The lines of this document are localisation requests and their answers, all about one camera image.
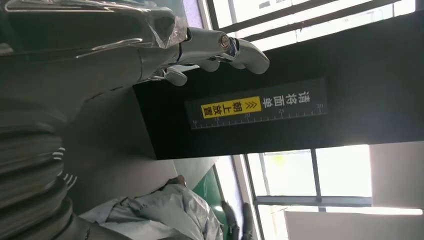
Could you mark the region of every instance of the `gray fabric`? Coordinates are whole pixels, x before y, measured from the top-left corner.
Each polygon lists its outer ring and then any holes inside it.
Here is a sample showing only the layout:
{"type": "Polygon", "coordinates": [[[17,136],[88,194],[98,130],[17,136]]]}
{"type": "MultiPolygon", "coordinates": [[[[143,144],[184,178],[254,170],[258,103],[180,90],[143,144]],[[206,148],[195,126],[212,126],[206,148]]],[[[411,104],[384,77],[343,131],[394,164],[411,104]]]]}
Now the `gray fabric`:
{"type": "Polygon", "coordinates": [[[134,199],[105,202],[80,217],[133,240],[222,240],[220,223],[200,196],[179,185],[134,199]]]}

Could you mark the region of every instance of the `window frame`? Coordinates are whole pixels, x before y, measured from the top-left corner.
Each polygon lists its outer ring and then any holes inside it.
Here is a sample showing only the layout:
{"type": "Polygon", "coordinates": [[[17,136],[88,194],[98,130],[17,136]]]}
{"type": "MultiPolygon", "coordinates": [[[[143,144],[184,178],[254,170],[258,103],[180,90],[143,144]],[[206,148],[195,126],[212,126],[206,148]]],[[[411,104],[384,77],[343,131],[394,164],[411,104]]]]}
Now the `window frame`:
{"type": "Polygon", "coordinates": [[[262,168],[262,174],[264,179],[264,184],[266,192],[268,195],[256,195],[254,180],[252,178],[252,171],[249,163],[248,154],[243,154],[244,164],[246,167],[247,178],[249,181],[250,192],[252,195],[253,208],[256,215],[256,220],[258,223],[258,230],[262,240],[265,239],[264,230],[262,228],[261,215],[259,212],[260,205],[267,206],[293,206],[293,205],[302,205],[302,206],[314,206],[318,207],[319,212],[326,212],[326,207],[349,207],[349,208],[363,208],[363,207],[372,207],[372,197],[363,197],[363,196],[322,196],[321,194],[321,185],[320,185],[320,176],[318,172],[318,160],[317,160],[317,150],[315,148],[310,149],[311,161],[312,161],[312,170],[313,178],[315,181],[315,190],[316,196],[271,196],[269,190],[269,183],[266,177],[265,169],[265,155],[264,153],[259,153],[260,165],[262,168]]]}
{"type": "MultiPolygon", "coordinates": [[[[258,24],[263,24],[272,20],[276,20],[276,19],[286,17],[292,14],[296,14],[308,9],[316,8],[321,5],[329,4],[335,1],[337,0],[308,0],[296,5],[292,5],[292,6],[279,9],[264,15],[257,16],[245,21],[237,22],[235,9],[234,9],[234,0],[228,0],[228,6],[229,6],[232,24],[228,26],[224,26],[224,27],[219,27],[214,0],[206,0],[206,5],[209,11],[212,29],[230,34],[230,33],[235,33],[237,31],[240,31],[242,29],[253,27],[258,24]]],[[[371,0],[371,1],[360,3],[358,5],[344,8],[332,13],[311,18],[302,22],[296,22],[293,24],[270,29],[264,32],[252,34],[252,35],[244,37],[243,39],[249,42],[258,41],[258,40],[266,39],[276,35],[295,31],[298,29],[303,29],[303,28],[314,26],[314,25],[322,24],[331,20],[345,18],[345,17],[359,14],[371,9],[380,8],[389,4],[394,4],[399,1],[400,0],[371,0]]],[[[424,0],[415,0],[415,11],[418,11],[422,8],[424,8],[424,0]]]]}

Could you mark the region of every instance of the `silver robotic arm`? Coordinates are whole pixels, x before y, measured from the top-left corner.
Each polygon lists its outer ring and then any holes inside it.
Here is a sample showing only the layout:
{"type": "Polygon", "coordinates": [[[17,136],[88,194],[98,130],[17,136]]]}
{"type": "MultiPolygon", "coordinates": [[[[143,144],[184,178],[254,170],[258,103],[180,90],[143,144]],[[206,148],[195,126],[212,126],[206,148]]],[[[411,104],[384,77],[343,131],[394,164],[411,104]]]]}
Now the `silver robotic arm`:
{"type": "Polygon", "coordinates": [[[187,28],[172,38],[177,24],[168,10],[128,0],[57,2],[0,0],[0,240],[126,240],[72,214],[57,178],[63,163],[52,158],[62,146],[55,129],[108,91],[185,84],[175,65],[215,71],[226,63],[261,74],[270,63],[220,31],[187,28]],[[152,26],[163,31],[151,34],[152,26]],[[172,39],[180,40],[167,44],[172,39]]]}

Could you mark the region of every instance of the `yellow label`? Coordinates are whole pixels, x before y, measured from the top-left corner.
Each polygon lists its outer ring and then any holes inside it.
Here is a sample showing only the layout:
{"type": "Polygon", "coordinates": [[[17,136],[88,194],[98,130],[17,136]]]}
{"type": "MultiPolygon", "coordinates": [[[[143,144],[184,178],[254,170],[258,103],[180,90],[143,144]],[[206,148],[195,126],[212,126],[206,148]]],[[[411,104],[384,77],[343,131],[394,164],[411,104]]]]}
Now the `yellow label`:
{"type": "Polygon", "coordinates": [[[201,106],[204,119],[226,117],[237,114],[247,114],[262,111],[259,96],[222,101],[201,106]]]}

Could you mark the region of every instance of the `sign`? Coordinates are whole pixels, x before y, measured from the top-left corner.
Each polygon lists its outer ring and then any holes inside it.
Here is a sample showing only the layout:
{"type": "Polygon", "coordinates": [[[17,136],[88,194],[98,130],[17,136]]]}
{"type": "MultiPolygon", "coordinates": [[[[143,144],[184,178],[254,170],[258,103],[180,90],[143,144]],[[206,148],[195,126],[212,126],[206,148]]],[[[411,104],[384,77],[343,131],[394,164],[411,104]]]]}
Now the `sign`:
{"type": "Polygon", "coordinates": [[[327,114],[324,78],[185,102],[192,129],[327,114]]]}
{"type": "Polygon", "coordinates": [[[222,101],[201,106],[204,119],[225,117],[237,114],[260,112],[261,99],[259,96],[222,101]]]}

